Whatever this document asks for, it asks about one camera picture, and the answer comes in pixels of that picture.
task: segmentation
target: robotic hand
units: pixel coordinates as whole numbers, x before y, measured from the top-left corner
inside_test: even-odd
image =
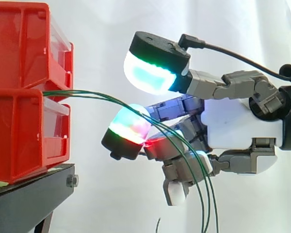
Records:
[[[211,176],[223,172],[258,174],[277,160],[275,146],[291,150],[291,85],[277,89],[259,71],[236,71],[221,78],[189,69],[189,48],[214,49],[241,59],[266,73],[291,82],[291,65],[279,74],[233,52],[182,35],[178,43],[144,32],[137,32],[127,54],[124,71],[130,82],[152,94],[165,91],[183,95],[149,107],[149,115],[160,121],[183,117],[172,128],[181,132],[197,151]],[[173,142],[185,153],[197,181],[203,173],[188,148],[176,137]],[[162,134],[147,139],[133,152],[125,141],[114,145],[106,134],[102,144],[117,154],[115,158],[135,159],[144,147],[149,160],[163,162],[164,193],[169,205],[178,205],[194,184],[193,176],[178,150]],[[220,155],[213,149],[223,149]]]

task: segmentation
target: led light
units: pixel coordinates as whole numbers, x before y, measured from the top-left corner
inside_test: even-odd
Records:
[[[131,52],[126,55],[124,73],[135,87],[154,95],[166,93],[176,79],[174,73],[149,64],[135,57]]]
[[[150,116],[149,112],[138,104],[130,104],[130,107]],[[125,107],[117,113],[109,126],[109,129],[117,135],[140,145],[146,141],[150,128],[149,122]]]

